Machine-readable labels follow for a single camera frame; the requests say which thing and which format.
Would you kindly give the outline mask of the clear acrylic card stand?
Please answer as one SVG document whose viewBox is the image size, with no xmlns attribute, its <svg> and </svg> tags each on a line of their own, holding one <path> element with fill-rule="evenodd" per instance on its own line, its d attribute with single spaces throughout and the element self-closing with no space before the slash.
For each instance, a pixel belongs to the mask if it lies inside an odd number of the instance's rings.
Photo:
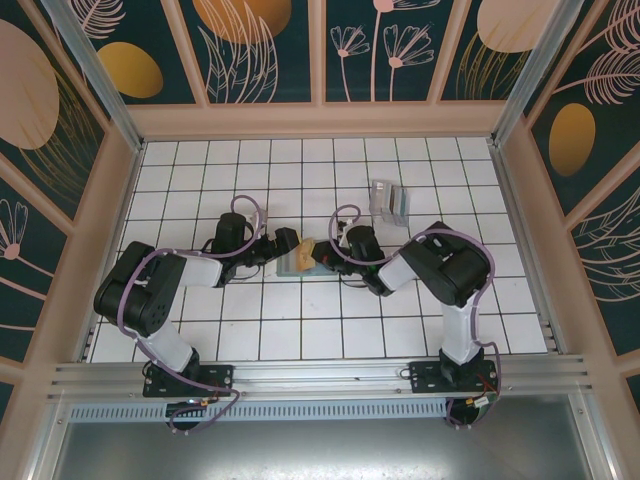
<svg viewBox="0 0 640 480">
<path fill-rule="evenodd" d="M 410 211 L 408 190 L 405 188 L 408 196 L 407 215 L 405 217 L 401 217 L 391 211 L 391 195 L 393 186 L 404 188 L 389 181 L 371 181 L 369 211 L 373 217 L 381 220 L 382 222 L 393 224 L 398 227 L 407 227 L 409 224 Z"/>
</svg>

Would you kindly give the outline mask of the tan credit card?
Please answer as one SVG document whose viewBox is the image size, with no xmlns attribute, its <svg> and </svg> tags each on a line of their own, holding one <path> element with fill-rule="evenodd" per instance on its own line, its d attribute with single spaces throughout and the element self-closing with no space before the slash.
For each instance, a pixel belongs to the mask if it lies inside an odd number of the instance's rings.
<svg viewBox="0 0 640 480">
<path fill-rule="evenodd" d="M 313 258 L 313 250 L 315 241 L 312 238 L 304 239 L 297 247 L 296 251 L 296 267 L 299 272 L 305 272 L 316 266 Z"/>
</svg>

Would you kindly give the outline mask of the grey metal sheet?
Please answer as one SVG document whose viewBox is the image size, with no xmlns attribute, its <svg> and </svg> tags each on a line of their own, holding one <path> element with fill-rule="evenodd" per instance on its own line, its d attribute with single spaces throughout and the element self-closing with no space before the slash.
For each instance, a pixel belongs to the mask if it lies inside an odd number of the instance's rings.
<svg viewBox="0 0 640 480">
<path fill-rule="evenodd" d="M 562 417 L 456 431 L 441 420 L 73 424 L 42 480 L 595 480 Z"/>
</svg>

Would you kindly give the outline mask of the aluminium mounting rail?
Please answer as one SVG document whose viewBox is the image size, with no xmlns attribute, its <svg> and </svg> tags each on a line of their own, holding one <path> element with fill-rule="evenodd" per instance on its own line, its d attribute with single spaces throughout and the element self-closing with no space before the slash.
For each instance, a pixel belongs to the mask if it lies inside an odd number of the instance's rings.
<svg viewBox="0 0 640 480">
<path fill-rule="evenodd" d="M 233 387 L 246 400 L 389 399 L 411 395 L 407 359 L 239 361 Z M 573 394 L 593 387 L 578 355 L 506 355 L 505 396 Z M 67 363 L 56 366 L 46 398 L 99 402 L 141 400 L 142 363 Z"/>
</svg>

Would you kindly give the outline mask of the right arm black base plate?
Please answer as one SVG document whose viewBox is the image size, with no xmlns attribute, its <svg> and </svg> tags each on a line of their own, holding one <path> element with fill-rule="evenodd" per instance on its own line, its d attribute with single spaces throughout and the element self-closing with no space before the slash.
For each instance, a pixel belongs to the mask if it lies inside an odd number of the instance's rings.
<svg viewBox="0 0 640 480">
<path fill-rule="evenodd" d="M 411 362 L 409 378 L 413 393 L 480 395 L 498 389 L 496 364 L 492 360 L 483 360 L 464 379 L 455 383 L 442 374 L 438 361 Z"/>
</svg>

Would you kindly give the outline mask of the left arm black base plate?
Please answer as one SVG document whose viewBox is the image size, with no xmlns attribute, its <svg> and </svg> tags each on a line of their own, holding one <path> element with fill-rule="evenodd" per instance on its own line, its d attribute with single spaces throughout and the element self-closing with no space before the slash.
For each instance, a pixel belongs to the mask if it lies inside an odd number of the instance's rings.
<svg viewBox="0 0 640 480">
<path fill-rule="evenodd" d="M 228 389 L 233 382 L 233 367 L 231 365 L 188 367 L 181 375 L 199 384 Z M 230 393 L 214 392 L 185 383 L 164 369 L 151 364 L 144 370 L 142 395 L 144 398 L 210 397 L 216 395 L 228 397 Z"/>
</svg>

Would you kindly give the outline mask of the aluminium frame post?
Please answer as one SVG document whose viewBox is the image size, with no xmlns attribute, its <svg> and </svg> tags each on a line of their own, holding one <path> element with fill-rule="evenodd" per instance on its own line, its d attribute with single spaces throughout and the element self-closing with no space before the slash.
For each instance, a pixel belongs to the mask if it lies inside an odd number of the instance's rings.
<svg viewBox="0 0 640 480">
<path fill-rule="evenodd" d="M 59 29 L 74 58 L 84 69 L 111 118 L 135 153 L 141 149 L 143 137 L 127 111 L 121 95 L 104 69 L 96 50 L 77 22 L 66 0 L 41 0 L 52 23 Z"/>
<path fill-rule="evenodd" d="M 553 10 L 491 133 L 491 146 L 495 149 L 499 149 L 513 131 L 568 32 L 575 24 L 583 3 L 584 0 L 560 0 Z"/>
</svg>

